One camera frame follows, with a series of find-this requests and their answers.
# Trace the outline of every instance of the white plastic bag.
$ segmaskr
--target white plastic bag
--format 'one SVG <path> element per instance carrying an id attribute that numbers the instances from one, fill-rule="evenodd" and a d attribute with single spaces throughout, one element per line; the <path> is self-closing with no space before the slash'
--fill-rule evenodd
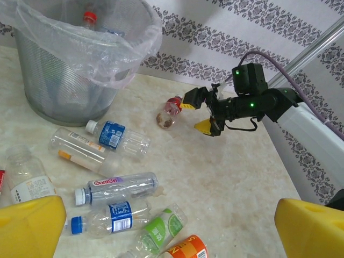
<path id="1" fill-rule="evenodd" d="M 96 30 L 106 25 L 125 36 L 80 27 L 90 3 L 98 17 Z M 0 0 L 0 17 L 77 74 L 116 89 L 129 78 L 115 75 L 135 70 L 162 41 L 160 17 L 143 0 Z"/>

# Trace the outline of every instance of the purple bottle label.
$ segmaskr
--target purple bottle label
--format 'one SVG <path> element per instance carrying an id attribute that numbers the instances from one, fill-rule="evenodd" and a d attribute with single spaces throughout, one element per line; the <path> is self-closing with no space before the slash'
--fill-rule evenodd
<path id="1" fill-rule="evenodd" d="M 104 180 L 93 181 L 92 184 L 96 187 L 98 185 L 114 184 L 117 182 L 123 182 L 121 177 L 112 177 Z"/>

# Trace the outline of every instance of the beige countertop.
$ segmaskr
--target beige countertop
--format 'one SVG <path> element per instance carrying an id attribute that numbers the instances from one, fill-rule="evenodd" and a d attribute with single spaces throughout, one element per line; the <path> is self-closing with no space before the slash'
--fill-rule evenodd
<path id="1" fill-rule="evenodd" d="M 0 47 L 0 166 L 5 166 L 8 147 L 27 144 L 44 163 L 68 218 L 82 215 L 90 207 L 74 206 L 74 189 L 100 176 L 47 151 L 59 126 L 31 110 L 23 87 L 17 51 Z M 126 159 L 118 175 L 156 173 L 164 190 L 149 197 L 152 214 L 176 202 L 189 219 L 173 243 L 197 234 L 211 258 L 285 257 L 274 225 L 275 208 L 281 198 L 299 197 L 263 124 L 259 123 L 256 132 L 225 130 L 219 137 L 208 137 L 194 129 L 195 123 L 209 117 L 203 107 L 183 110 L 174 130 L 157 126 L 157 107 L 194 87 L 137 75 L 118 94 L 101 121 L 114 120 L 152 139 L 146 157 L 141 162 Z M 233 126 L 249 128 L 251 124 L 241 119 Z M 86 135 L 84 128 L 72 130 Z M 10 204 L 5 184 L 0 207 Z M 122 232 L 98 240 L 63 235 L 54 257 L 116 257 L 129 248 L 134 235 L 135 231 Z"/>

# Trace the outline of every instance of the yellow object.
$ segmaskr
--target yellow object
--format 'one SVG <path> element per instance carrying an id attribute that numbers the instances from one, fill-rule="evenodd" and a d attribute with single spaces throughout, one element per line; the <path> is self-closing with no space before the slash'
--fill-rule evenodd
<path id="1" fill-rule="evenodd" d="M 53 257 L 65 221 L 60 196 L 0 209 L 0 258 Z"/>
<path id="2" fill-rule="evenodd" d="M 289 258 L 344 257 L 344 212 L 281 199 L 275 224 Z"/>
<path id="3" fill-rule="evenodd" d="M 210 132 L 211 124 L 210 124 L 209 119 L 197 123 L 194 126 L 194 128 L 199 130 L 201 133 L 204 133 L 204 134 L 207 134 L 207 135 L 211 135 L 211 132 Z"/>
<path id="4" fill-rule="evenodd" d="M 71 155 L 68 154 L 67 152 L 62 151 L 62 150 L 59 150 L 58 154 L 59 154 L 60 157 L 63 157 L 65 159 L 67 159 L 67 160 L 71 159 Z"/>
<path id="5" fill-rule="evenodd" d="M 190 104 L 184 104 L 184 103 L 181 103 L 179 105 L 182 109 L 195 109 L 193 106 L 191 106 Z"/>

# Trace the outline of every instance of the metal mesh trash can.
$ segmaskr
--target metal mesh trash can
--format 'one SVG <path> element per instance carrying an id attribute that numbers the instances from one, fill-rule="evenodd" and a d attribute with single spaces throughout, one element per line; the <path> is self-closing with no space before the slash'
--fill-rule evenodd
<path id="1" fill-rule="evenodd" d="M 56 124 L 84 126 L 105 115 L 140 62 L 161 45 L 161 21 L 142 0 L 17 2 L 10 25 L 25 95 L 37 114 Z M 90 2 L 98 12 L 96 31 L 80 27 Z M 124 37 L 100 32 L 102 27 Z"/>

